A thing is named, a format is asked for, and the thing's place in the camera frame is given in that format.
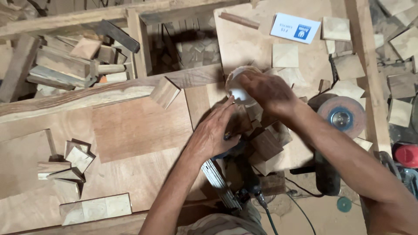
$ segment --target hand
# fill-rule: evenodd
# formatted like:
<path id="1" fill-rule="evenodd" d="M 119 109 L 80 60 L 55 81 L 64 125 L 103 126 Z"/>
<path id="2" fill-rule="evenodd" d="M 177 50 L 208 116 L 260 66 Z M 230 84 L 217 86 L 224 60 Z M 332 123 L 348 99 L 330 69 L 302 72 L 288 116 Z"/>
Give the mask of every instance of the hand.
<path id="1" fill-rule="evenodd" d="M 266 112 L 279 118 L 291 118 L 294 107 L 301 102 L 279 76 L 243 72 L 238 79 L 241 86 Z"/>
<path id="2" fill-rule="evenodd" d="M 217 107 L 209 116 L 201 122 L 189 143 L 184 149 L 182 156 L 199 159 L 201 164 L 218 154 L 238 144 L 241 135 L 224 140 L 225 128 L 237 105 L 233 104 L 234 96 L 221 106 Z"/>

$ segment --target green disc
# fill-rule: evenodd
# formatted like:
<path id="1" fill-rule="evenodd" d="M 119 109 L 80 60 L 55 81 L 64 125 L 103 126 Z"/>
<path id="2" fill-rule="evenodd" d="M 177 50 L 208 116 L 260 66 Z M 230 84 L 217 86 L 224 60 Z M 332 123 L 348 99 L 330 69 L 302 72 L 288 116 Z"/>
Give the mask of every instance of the green disc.
<path id="1" fill-rule="evenodd" d="M 346 197 L 340 197 L 337 201 L 337 208 L 341 212 L 349 212 L 351 210 L 351 201 Z"/>

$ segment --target man's right hand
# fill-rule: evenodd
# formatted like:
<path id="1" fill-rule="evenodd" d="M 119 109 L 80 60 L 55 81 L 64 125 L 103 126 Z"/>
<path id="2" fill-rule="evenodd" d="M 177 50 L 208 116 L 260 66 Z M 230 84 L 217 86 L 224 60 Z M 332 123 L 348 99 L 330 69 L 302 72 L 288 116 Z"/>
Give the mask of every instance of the man's right hand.
<path id="1" fill-rule="evenodd" d="M 243 72 L 238 79 L 265 111 L 281 119 L 291 118 L 296 106 L 303 103 L 279 76 Z"/>

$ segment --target blue logo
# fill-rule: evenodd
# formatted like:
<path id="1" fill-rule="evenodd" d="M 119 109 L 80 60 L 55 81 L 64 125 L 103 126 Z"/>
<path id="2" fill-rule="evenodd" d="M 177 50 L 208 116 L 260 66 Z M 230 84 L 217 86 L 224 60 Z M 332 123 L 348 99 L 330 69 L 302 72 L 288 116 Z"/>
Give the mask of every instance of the blue logo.
<path id="1" fill-rule="evenodd" d="M 305 40 L 310 30 L 311 28 L 309 26 L 299 25 L 293 37 Z"/>

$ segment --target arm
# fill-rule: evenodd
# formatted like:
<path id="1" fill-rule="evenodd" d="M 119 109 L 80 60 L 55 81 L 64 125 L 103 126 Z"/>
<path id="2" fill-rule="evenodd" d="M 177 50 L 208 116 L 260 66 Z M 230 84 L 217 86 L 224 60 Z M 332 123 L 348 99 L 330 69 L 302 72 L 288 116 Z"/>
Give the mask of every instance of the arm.
<path id="1" fill-rule="evenodd" d="M 300 101 L 278 76 L 245 74 L 242 86 L 264 110 L 277 116 L 321 152 L 355 192 L 370 200 L 370 232 L 416 234 L 418 203 L 404 185 L 346 134 Z"/>
<path id="2" fill-rule="evenodd" d="M 181 207 L 200 167 L 206 160 L 238 144 L 240 135 L 224 140 L 225 128 L 236 108 L 233 101 L 234 96 L 230 96 L 199 124 L 151 206 L 140 235 L 174 234 Z"/>

